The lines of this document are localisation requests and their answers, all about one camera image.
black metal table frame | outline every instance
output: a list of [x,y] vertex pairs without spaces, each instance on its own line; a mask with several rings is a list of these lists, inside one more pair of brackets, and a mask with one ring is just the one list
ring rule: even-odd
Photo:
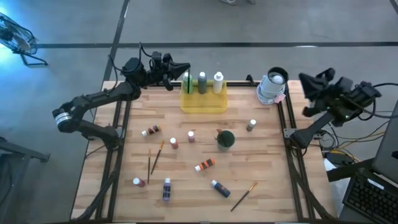
[[[251,76],[249,76],[249,75],[246,78],[246,81],[227,82],[227,86],[230,86],[230,87],[234,87],[234,86],[251,86],[251,87],[253,87],[253,86],[257,86],[258,84],[259,83],[254,82],[252,80]],[[181,86],[181,82],[173,82],[172,85],[173,86]],[[297,128],[295,118],[294,118],[293,107],[292,107],[292,100],[290,98],[290,93],[289,93],[289,86],[287,83],[285,86],[285,95],[286,95],[285,101],[286,101],[286,106],[287,106],[287,113],[288,113],[288,117],[290,120],[290,127]],[[118,101],[116,103],[115,114],[114,114],[114,118],[113,118],[113,126],[115,128],[119,126],[118,121],[119,121],[121,106],[122,106],[122,102]],[[297,157],[298,168],[299,168],[299,171],[297,171],[297,169],[295,168],[295,165],[294,165],[294,158],[292,156],[292,151],[295,149],[291,146],[289,138],[286,138],[283,134],[283,130],[285,128],[287,128],[287,125],[286,125],[286,118],[285,118],[282,102],[278,103],[277,107],[278,107],[280,128],[282,130],[281,132],[282,132],[282,135],[284,138],[287,165],[289,168],[290,183],[292,185],[292,193],[293,193],[293,198],[294,198],[297,221],[299,223],[353,223],[353,224],[355,224],[355,222],[339,221],[335,217],[330,215],[323,208],[323,206],[320,204],[320,202],[316,199],[314,194],[311,192],[310,187],[308,185],[308,178],[307,178],[307,172],[305,170],[303,154],[302,154],[301,150],[296,150],[296,153],[297,153],[296,157]],[[117,196],[117,191],[118,191],[119,175],[120,175],[120,170],[121,170],[121,163],[122,163],[122,158],[123,158],[124,143],[126,140],[126,131],[127,131],[127,126],[128,126],[128,121],[129,121],[130,109],[131,109],[131,101],[127,101],[126,108],[124,111],[123,123],[122,123],[121,144],[116,150],[118,152],[117,157],[116,157],[116,162],[114,165],[114,171],[116,171],[116,176],[112,181],[111,195],[110,195],[109,207],[108,207],[108,212],[107,212],[106,218],[103,218],[103,216],[102,216],[103,205],[104,205],[104,200],[102,197],[99,200],[99,203],[96,204],[96,213],[95,213],[94,219],[89,219],[89,220],[72,220],[71,219],[68,222],[62,222],[62,223],[112,223],[113,222],[116,196]],[[104,184],[110,178],[109,172],[111,169],[111,161],[112,161],[113,152],[114,151],[107,151],[106,160],[104,162],[103,176],[102,176],[102,180],[101,180],[101,188],[104,187]],[[304,197],[305,197],[306,206],[307,206],[307,210],[308,210],[308,217],[304,217],[304,214],[303,214],[303,209],[302,209],[302,204],[300,201],[300,194],[299,194],[298,186],[300,186],[300,188],[304,192]],[[318,212],[321,219],[316,218],[315,210]]]

gray floor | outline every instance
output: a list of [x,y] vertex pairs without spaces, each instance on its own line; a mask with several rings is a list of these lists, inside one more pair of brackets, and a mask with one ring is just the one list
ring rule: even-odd
[[[124,0],[5,0],[3,12],[32,30],[41,44],[112,43]],[[131,42],[385,42],[398,41],[398,15],[388,0],[257,0],[235,7],[217,0],[131,0],[120,43]],[[192,72],[222,71],[228,80],[260,79],[273,66],[291,79],[334,67],[336,76],[358,83],[398,82],[397,47],[182,48],[170,52]],[[0,48],[0,136],[42,152],[32,161],[9,223],[61,222],[69,218],[87,141],[62,134],[51,111],[82,93],[98,91],[110,49],[39,49],[48,67],[27,68]],[[118,49],[118,66],[137,50]],[[391,110],[396,89],[383,87],[377,110]],[[86,118],[92,121],[90,114]],[[353,121],[340,136],[360,137],[383,119]],[[360,159],[375,155],[379,141],[354,144]]]

yellow holder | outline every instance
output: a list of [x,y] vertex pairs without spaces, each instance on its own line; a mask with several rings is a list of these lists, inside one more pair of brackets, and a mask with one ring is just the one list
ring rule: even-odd
[[207,80],[205,94],[198,91],[198,80],[193,81],[193,93],[186,93],[184,82],[181,83],[181,110],[184,113],[224,113],[228,107],[226,81],[223,81],[221,93],[213,92],[214,80]]

gray bottle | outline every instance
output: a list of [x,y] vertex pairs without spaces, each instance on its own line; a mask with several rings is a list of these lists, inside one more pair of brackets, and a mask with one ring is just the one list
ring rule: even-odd
[[205,94],[207,89],[207,78],[204,72],[199,73],[198,77],[198,91],[200,94]]

wooden tabletop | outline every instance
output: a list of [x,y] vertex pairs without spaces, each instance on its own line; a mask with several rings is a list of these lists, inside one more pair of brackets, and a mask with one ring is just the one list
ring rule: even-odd
[[[114,82],[104,83],[108,89],[113,85]],[[307,127],[312,120],[301,115],[307,100],[303,97],[300,82],[289,81],[289,87],[297,126]],[[98,108],[95,123],[101,126],[112,123],[115,106],[112,103]],[[250,119],[255,119],[257,125],[247,132]],[[155,124],[161,125],[162,131],[142,137],[141,132]],[[217,128],[230,130],[236,137],[228,152],[217,149],[214,139]],[[190,130],[195,132],[193,143],[187,139]],[[183,113],[179,88],[174,91],[162,87],[143,90],[141,97],[132,102],[126,136],[115,222],[297,221],[277,106],[260,104],[253,87],[228,87],[228,109],[223,114]],[[170,138],[177,139],[178,149],[172,149]],[[149,149],[152,166],[162,140],[165,140],[165,146],[150,184],[143,188],[133,185],[135,177],[146,181]],[[91,142],[87,153],[102,144],[101,141]],[[98,193],[105,155],[104,148],[85,160],[72,218],[78,217]],[[209,158],[216,164],[195,172],[195,166]],[[308,148],[304,159],[312,192],[335,215],[319,148]],[[165,178],[171,179],[169,202],[162,200]],[[210,185],[213,179],[231,191],[228,198]],[[258,185],[230,212],[255,181]],[[301,200],[306,213],[302,192]]]

